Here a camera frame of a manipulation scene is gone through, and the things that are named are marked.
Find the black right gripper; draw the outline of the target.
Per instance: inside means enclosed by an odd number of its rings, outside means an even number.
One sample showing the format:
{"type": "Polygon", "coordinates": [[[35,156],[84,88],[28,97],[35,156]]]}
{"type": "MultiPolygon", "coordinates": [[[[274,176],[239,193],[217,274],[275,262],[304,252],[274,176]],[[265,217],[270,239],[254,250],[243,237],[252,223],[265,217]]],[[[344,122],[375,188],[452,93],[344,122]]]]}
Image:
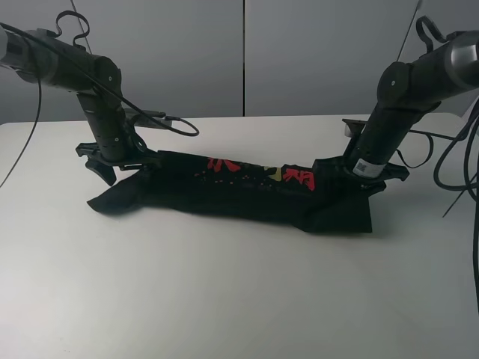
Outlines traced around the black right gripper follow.
{"type": "Polygon", "coordinates": [[[385,190],[386,181],[395,179],[405,181],[408,177],[406,167],[388,163],[377,178],[366,179],[348,170],[342,156],[316,159],[312,170],[316,189],[333,193],[346,193],[347,191],[377,193],[385,190]]]}

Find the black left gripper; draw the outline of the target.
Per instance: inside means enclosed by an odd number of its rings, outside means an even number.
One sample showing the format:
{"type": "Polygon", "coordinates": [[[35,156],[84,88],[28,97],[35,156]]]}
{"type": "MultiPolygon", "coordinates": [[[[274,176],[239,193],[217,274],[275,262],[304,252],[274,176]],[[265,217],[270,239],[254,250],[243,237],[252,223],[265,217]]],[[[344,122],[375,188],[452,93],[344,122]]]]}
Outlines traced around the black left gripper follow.
{"type": "Polygon", "coordinates": [[[115,171],[137,169],[153,163],[159,153],[148,149],[145,143],[127,140],[121,144],[102,145],[97,142],[80,143],[76,147],[78,157],[86,157],[85,167],[98,175],[107,185],[115,184],[115,171]]]}

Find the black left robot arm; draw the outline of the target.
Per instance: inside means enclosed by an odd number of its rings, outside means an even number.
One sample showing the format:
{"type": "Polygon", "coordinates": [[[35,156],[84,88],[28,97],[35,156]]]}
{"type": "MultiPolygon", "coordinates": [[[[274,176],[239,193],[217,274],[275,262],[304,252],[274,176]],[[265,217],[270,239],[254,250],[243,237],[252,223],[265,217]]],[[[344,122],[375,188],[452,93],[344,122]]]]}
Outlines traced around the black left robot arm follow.
{"type": "Polygon", "coordinates": [[[116,181],[115,168],[139,169],[158,161],[135,132],[140,114],[121,105],[121,72],[109,58],[63,43],[45,29],[16,33],[2,25],[1,66],[25,82],[76,94],[95,139],[79,144],[76,153],[87,157],[86,168],[108,185],[116,181]]]}

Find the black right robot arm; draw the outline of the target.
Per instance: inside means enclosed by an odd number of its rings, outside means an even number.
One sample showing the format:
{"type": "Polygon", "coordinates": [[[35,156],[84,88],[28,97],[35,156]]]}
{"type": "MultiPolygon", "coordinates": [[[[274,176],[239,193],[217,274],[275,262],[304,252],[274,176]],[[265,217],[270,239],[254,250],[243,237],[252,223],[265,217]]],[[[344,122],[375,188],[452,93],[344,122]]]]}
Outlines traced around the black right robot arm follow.
{"type": "Polygon", "coordinates": [[[404,166],[390,163],[409,130],[441,102],[478,88],[478,32],[461,31],[412,63],[394,62],[382,74],[368,120],[346,119],[344,154],[314,162],[317,188],[347,188],[405,180],[404,166]]]}

